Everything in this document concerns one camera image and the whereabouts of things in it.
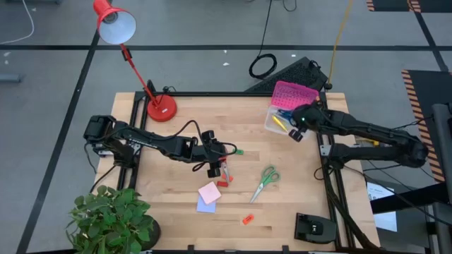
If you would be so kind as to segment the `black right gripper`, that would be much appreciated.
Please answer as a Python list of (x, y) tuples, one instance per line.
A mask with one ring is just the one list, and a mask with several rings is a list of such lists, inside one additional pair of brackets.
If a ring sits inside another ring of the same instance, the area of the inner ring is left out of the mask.
[(289, 136), (300, 142), (308, 130), (315, 132), (319, 130), (319, 123), (322, 119), (321, 109), (317, 102), (296, 107), (290, 113), (290, 123), (295, 129), (290, 131)]

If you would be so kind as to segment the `black stand beam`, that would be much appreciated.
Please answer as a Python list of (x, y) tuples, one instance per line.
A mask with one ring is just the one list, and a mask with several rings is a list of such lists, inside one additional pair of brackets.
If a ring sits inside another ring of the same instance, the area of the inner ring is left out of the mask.
[(404, 210), (411, 207), (423, 207), (433, 203), (450, 204), (450, 198), (445, 183), (438, 183), (417, 190), (409, 190), (404, 193), (396, 193), (385, 198), (379, 198), (370, 202), (372, 212), (380, 214)]

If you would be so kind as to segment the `black aluminium table frame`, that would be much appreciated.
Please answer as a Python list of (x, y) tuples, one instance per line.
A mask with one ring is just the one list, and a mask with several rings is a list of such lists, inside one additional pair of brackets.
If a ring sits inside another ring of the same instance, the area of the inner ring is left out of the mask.
[[(130, 93), (115, 97), (112, 111), (118, 119), (134, 117), (137, 126), (160, 135), (194, 136), (197, 130), (212, 130), (219, 140), (244, 151), (227, 158), (234, 179), (220, 189), (215, 213), (202, 213), (196, 203), (198, 189), (209, 183), (206, 171), (192, 172), (188, 164), (143, 150), (136, 188), (161, 227), (155, 252), (330, 251), (359, 245), (327, 198), (317, 137), (312, 134), (296, 143), (264, 128), (270, 93), (179, 93), (174, 97), (177, 114), (167, 123), (151, 120), (142, 104), (132, 109), (132, 98)], [(269, 183), (250, 203), (269, 165), (276, 167), (280, 180)], [(335, 219), (338, 239), (328, 244), (295, 239), (297, 213)], [(244, 225), (249, 214), (254, 220)]]

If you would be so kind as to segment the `lavender sticky note pad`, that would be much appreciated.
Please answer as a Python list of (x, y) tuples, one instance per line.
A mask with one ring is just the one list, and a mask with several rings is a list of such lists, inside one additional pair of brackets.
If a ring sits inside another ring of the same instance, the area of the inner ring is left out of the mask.
[(197, 212), (202, 213), (215, 213), (216, 211), (216, 202), (213, 201), (209, 204), (206, 204), (201, 196), (198, 197), (198, 202), (196, 206)]

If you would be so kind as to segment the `green-handled scissors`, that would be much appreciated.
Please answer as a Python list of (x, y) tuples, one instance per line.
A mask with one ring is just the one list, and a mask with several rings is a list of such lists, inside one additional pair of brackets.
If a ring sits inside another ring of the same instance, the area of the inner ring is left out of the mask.
[(267, 166), (262, 172), (261, 172), (261, 181), (255, 190), (253, 196), (250, 199), (250, 203), (253, 203), (261, 191), (269, 184), (274, 183), (280, 180), (280, 173), (276, 170), (276, 167), (273, 165)]

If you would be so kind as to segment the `black keyboard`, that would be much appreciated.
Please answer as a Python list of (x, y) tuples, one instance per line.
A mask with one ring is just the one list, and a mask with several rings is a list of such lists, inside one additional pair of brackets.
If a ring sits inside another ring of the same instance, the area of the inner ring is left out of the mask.
[(254, 63), (252, 63), (249, 74), (258, 82), (245, 92), (272, 92), (279, 80), (303, 85), (317, 91), (331, 89), (327, 75), (322, 72), (315, 60), (303, 57), (280, 71), (275, 71), (276, 66), (277, 63), (274, 63), (266, 72), (255, 74)]

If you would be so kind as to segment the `pink sticky note pad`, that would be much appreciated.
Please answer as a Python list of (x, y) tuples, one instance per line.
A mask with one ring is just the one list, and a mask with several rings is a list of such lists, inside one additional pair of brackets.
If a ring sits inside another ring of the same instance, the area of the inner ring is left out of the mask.
[(221, 197), (221, 193), (213, 181), (198, 189), (204, 203), (209, 205)]

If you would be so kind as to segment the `black hazard-striped floor mat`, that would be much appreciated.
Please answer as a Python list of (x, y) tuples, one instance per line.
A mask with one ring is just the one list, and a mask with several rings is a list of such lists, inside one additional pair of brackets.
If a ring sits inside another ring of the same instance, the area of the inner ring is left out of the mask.
[(407, 0), (366, 0), (369, 11), (407, 12)]
[(436, 182), (444, 182), (439, 137), (433, 120), (434, 104), (452, 104), (452, 73), (445, 71), (402, 70), (401, 75), (413, 115), (420, 121), (420, 140), (428, 147), (427, 162)]
[(407, 4), (418, 13), (452, 13), (452, 0), (407, 0)]

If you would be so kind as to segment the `grey metal post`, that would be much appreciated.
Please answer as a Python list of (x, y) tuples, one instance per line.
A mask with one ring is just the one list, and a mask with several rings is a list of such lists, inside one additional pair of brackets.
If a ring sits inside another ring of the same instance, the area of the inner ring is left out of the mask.
[(434, 104), (434, 123), (439, 139), (441, 165), (445, 176), (447, 205), (435, 203), (433, 208), (438, 215), (445, 215), (444, 222), (436, 222), (436, 236), (440, 254), (452, 254), (452, 105)]

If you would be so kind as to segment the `grey floor bar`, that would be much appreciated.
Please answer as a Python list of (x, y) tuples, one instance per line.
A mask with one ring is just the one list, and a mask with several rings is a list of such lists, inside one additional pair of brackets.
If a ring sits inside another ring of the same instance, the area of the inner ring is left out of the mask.
[(24, 77), (17, 73), (0, 73), (0, 83), (21, 83)]

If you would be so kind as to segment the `red desk lamp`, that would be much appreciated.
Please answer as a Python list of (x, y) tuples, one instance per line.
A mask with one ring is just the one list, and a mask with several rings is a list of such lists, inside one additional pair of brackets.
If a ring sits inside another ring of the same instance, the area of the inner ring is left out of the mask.
[(136, 32), (137, 22), (134, 16), (125, 9), (114, 7), (110, 0), (94, 0), (93, 9), (97, 14), (97, 31), (100, 38), (108, 44), (120, 46), (124, 60), (129, 63), (149, 97), (149, 117), (157, 122), (172, 119), (177, 113), (175, 100), (169, 95), (153, 94), (135, 67), (130, 50), (124, 45)]

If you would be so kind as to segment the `yellow highlighter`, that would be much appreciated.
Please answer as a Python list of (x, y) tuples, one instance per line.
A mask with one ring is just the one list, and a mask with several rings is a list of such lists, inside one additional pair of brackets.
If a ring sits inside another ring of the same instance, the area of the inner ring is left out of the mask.
[(276, 115), (272, 115), (272, 120), (275, 124), (277, 124), (279, 127), (281, 127), (285, 132), (288, 132), (288, 129), (285, 126), (285, 124)]

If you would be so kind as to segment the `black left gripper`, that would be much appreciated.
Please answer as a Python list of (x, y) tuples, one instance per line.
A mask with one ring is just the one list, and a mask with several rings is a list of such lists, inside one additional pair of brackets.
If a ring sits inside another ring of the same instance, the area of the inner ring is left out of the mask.
[(201, 145), (196, 146), (196, 170), (209, 164), (208, 178), (221, 176), (222, 161), (225, 157), (225, 146), (215, 138), (214, 131), (209, 130), (201, 134)]

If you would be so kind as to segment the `green potted plant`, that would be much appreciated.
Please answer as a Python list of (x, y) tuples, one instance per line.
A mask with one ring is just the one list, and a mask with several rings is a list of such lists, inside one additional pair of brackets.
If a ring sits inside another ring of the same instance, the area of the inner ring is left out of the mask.
[(160, 239), (150, 204), (133, 189), (99, 186), (96, 194), (81, 195), (74, 203), (66, 237), (76, 254), (139, 254)]

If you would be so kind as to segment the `clear pencil box pink lid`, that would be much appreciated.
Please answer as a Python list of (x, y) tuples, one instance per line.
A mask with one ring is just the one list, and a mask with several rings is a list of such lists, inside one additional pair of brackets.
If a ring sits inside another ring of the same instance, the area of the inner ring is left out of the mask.
[[(267, 131), (278, 133), (281, 135), (288, 135), (295, 127), (291, 126), (286, 120), (276, 115), (278, 109), (292, 111), (296, 107), (303, 104), (311, 104), (319, 96), (317, 90), (307, 88), (296, 83), (289, 83), (285, 81), (277, 81), (273, 95), (271, 97), (270, 105), (266, 114), (264, 128)], [(275, 124), (272, 120), (272, 115), (276, 115), (287, 127), (288, 132), (285, 132), (281, 127)]]

